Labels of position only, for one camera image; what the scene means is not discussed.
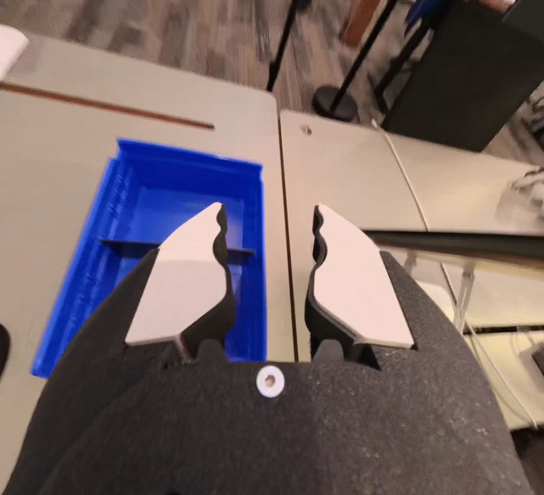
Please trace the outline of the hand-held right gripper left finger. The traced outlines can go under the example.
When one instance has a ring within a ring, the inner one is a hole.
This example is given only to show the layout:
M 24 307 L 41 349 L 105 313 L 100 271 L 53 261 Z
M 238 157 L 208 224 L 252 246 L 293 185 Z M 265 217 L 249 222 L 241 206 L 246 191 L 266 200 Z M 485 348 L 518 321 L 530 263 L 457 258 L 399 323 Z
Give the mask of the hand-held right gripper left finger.
M 226 207 L 214 202 L 164 240 L 126 333 L 127 346 L 174 343 L 191 361 L 211 341 L 226 356 L 235 322 L 227 229 Z

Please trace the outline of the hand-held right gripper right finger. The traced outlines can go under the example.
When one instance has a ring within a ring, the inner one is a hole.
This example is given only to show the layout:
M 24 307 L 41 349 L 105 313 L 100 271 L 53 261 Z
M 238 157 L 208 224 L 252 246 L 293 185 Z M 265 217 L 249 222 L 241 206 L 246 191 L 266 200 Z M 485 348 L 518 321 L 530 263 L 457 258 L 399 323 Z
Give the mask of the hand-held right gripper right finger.
M 314 266 L 304 320 L 311 358 L 327 340 L 346 360 L 375 360 L 372 346 L 416 349 L 416 342 L 379 248 L 356 225 L 324 204 L 315 206 Z

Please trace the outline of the blue bin with black divider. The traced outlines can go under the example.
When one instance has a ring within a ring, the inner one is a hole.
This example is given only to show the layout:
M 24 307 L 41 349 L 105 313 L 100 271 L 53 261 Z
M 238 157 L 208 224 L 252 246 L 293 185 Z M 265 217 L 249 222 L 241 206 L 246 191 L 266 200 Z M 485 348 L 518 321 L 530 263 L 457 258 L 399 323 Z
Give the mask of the blue bin with black divider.
M 235 323 L 231 361 L 267 357 L 262 165 L 179 147 L 118 139 L 97 186 L 31 375 L 48 378 L 78 329 L 136 264 L 209 205 L 226 208 Z

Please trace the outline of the black elbow rest pad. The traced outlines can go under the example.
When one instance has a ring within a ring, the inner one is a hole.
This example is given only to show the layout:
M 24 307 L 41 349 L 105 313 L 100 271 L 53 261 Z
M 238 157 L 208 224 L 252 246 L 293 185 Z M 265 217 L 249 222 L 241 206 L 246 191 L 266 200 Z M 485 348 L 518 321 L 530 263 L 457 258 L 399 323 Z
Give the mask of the black elbow rest pad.
M 1 324 L 0 326 L 0 337 L 1 337 L 1 349 L 0 349 L 0 376 L 2 378 L 5 366 L 8 361 L 9 353 L 10 353 L 10 345 L 11 345 L 11 338 L 9 331 L 6 329 L 4 325 Z

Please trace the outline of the grey desk with round grommet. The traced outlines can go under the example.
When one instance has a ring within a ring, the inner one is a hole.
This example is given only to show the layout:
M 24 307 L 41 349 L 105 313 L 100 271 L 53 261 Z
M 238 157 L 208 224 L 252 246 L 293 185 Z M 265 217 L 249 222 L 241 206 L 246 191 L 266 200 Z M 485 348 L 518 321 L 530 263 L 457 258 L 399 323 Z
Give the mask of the grey desk with round grommet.
M 299 361 L 310 359 L 314 206 L 369 230 L 543 235 L 543 216 L 510 187 L 536 165 L 292 111 L 280 131 Z

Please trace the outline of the black display panel on stand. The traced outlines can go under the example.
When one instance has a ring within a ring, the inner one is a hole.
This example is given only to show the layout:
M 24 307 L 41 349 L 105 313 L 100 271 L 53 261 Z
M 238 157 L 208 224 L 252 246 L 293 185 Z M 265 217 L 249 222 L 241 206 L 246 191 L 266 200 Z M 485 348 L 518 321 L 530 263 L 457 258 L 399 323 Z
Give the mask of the black display panel on stand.
M 325 85 L 316 90 L 312 98 L 312 105 L 317 114 L 322 117 L 346 123 L 352 123 L 355 120 L 359 120 L 357 102 L 348 93 L 348 88 L 368 56 L 398 1 L 399 0 L 387 1 L 387 4 L 384 6 L 383 11 L 374 23 L 371 32 L 367 36 L 356 59 L 351 65 L 349 72 L 344 78 L 342 85 L 338 88 L 331 85 Z

